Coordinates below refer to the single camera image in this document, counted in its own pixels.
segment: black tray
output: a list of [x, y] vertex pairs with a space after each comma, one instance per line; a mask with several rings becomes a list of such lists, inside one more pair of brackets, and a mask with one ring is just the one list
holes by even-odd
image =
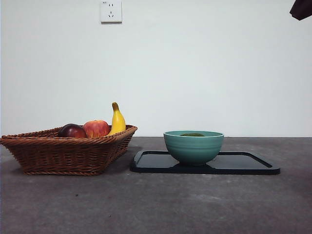
[[140, 173], [275, 175], [280, 168], [247, 152], [219, 152], [206, 165], [180, 164], [167, 151], [140, 151], [134, 157], [130, 171]]

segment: woven basket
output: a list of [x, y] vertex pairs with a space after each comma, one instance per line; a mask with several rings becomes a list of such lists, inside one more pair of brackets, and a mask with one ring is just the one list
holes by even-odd
[[25, 174], [95, 176], [127, 151], [137, 127], [97, 138], [57, 137], [59, 129], [2, 136], [0, 144]]

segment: banana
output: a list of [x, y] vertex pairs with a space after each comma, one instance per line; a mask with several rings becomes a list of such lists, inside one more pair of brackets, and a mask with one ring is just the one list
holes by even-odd
[[119, 110], [118, 104], [116, 102], [113, 102], [112, 107], [114, 110], [114, 114], [112, 119], [112, 128], [108, 136], [126, 130], [126, 122]]

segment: tray rim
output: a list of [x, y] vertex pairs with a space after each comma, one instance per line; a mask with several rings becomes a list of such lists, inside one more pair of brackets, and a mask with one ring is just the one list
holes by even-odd
[[265, 169], [215, 169], [211, 167], [209, 172], [204, 172], [207, 170], [207, 167], [189, 167], [190, 172], [178, 172], [178, 171], [168, 171], [168, 168], [146, 168], [146, 167], [137, 167], [137, 163], [142, 158], [142, 156], [147, 154], [162, 154], [169, 155], [168, 151], [160, 151], [160, 150], [141, 150], [137, 152], [134, 156], [131, 164], [130, 171], [138, 172], [138, 173], [170, 173], [170, 174], [216, 174], [216, 175], [277, 175], [280, 174], [280, 168], [277, 167], [271, 161], [265, 159], [262, 156], [259, 156], [255, 153], [243, 152], [243, 151], [220, 151], [218, 155], [242, 155], [249, 156], [252, 159], [258, 161], [259, 163], [265, 165], [267, 168]]

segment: basket rim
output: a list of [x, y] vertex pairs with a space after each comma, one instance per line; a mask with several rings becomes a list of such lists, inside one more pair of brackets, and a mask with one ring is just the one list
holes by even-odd
[[52, 128], [52, 129], [48, 129], [48, 130], [42, 130], [42, 131], [36, 131], [36, 132], [30, 132], [30, 133], [21, 133], [21, 134], [15, 134], [15, 135], [3, 135], [1, 137], [1, 141], [6, 141], [6, 140], [23, 140], [23, 141], [33, 141], [33, 140], [47, 140], [47, 141], [63, 141], [63, 142], [70, 142], [70, 141], [74, 141], [74, 142], [97, 142], [99, 140], [110, 140], [110, 139], [114, 139], [117, 136], [120, 135], [124, 135], [125, 133], [128, 132], [132, 132], [132, 131], [136, 131], [137, 127], [134, 125], [126, 125], [126, 130], [122, 131], [122, 132], [118, 132], [115, 133], [113, 135], [109, 135], [109, 136], [102, 136], [102, 137], [94, 137], [94, 138], [76, 138], [76, 137], [39, 137], [39, 136], [31, 136], [31, 135], [35, 135], [35, 134], [44, 134], [44, 133], [48, 133], [48, 132], [56, 132], [58, 131], [60, 128], [62, 127], [56, 127], [56, 128]]

